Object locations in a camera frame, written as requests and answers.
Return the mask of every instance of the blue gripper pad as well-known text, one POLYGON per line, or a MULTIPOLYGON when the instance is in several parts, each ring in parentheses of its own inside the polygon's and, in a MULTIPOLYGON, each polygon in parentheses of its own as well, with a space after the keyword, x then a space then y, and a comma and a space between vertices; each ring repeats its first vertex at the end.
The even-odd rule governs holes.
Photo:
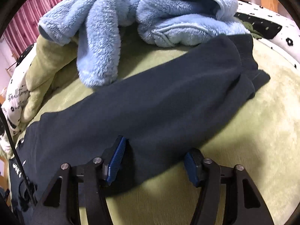
POLYGON ((111 184, 116 179, 125 152, 125 147, 126 138, 122 137, 110 163, 108 164, 108 176, 106 178, 106 182, 108 184, 111 184))
POLYGON ((195 187, 199 187, 200 180, 197 175, 197 166, 189 152, 184 157, 184 167, 187 171, 189 181, 192 182, 195 187))

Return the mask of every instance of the black cable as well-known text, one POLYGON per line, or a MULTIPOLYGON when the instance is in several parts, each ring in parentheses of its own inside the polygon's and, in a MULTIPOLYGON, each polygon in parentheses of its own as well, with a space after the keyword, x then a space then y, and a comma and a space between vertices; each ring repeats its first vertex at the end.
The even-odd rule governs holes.
POLYGON ((27 176, 26 176, 26 174, 24 172, 23 165, 22 165, 22 163, 20 161, 20 158, 18 156, 18 153, 16 151, 16 148, 15 148, 15 145, 14 145, 14 142, 13 142, 13 138, 11 137, 11 132, 9 131, 7 120, 6 120, 5 116, 4 116, 4 113, 3 113, 2 108, 1 108, 1 104, 0 104, 0 109, 1 109, 0 110, 0 120, 1 120, 1 122, 3 124, 3 126, 4 126, 5 132, 7 134, 10 147, 13 150, 13 154, 15 155, 18 168, 20 169, 20 171, 22 173, 22 176, 23 176, 23 179, 24 179, 24 182, 25 182, 25 186, 26 186, 27 192, 29 194, 30 201, 31 201, 32 205, 35 207, 36 206, 36 202, 35 202, 35 200, 33 198, 31 190, 29 189, 29 184, 28 184, 27 176))

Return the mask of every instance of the green blanket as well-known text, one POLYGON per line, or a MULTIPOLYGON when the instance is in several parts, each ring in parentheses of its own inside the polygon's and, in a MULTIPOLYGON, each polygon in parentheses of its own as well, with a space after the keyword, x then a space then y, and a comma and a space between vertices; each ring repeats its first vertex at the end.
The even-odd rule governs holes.
MULTIPOLYGON (((122 40, 119 78, 167 62, 188 49, 147 45, 135 28, 127 28, 122 40)), ((281 225, 300 200, 300 76, 282 56, 257 40, 253 54, 260 68, 270 74, 271 81, 201 150, 220 165, 243 164, 262 193, 275 224, 281 225)), ((61 80, 70 74, 70 79, 76 77, 75 72, 72 62, 57 73, 55 82, 59 88, 44 99, 33 121, 45 112, 66 109, 92 94, 78 78, 61 80)), ((107 203, 114 225, 179 225, 190 223, 198 195, 199 189, 188 181, 183 164, 179 163, 125 194, 108 198, 107 203)), ((222 223, 223 207, 224 200, 217 224, 222 223)), ((87 225, 84 208, 80 212, 82 225, 87 225)))

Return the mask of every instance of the silver bolt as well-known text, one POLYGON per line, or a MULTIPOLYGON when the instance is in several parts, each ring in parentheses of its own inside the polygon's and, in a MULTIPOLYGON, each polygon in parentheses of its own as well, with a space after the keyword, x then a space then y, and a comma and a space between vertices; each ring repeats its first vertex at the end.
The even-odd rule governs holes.
POLYGON ((100 163, 102 161, 102 159, 100 157, 95 157, 93 159, 93 163, 97 164, 97 163, 100 163))
POLYGON ((60 166, 61 169, 65 170, 69 167, 69 164, 68 163, 64 163, 60 166))
POLYGON ((212 159, 204 158, 203 162, 206 163, 206 164, 212 164, 212 159))
POLYGON ((245 169, 241 164, 236 165, 235 168, 239 171, 243 171, 245 169))

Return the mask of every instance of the red striped curtain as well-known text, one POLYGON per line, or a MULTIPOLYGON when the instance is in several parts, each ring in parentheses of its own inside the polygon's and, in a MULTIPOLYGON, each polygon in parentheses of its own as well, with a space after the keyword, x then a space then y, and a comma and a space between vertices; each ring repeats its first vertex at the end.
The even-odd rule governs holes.
POLYGON ((38 38, 38 21, 62 0, 27 0, 15 14, 4 32, 11 52, 19 57, 38 38))

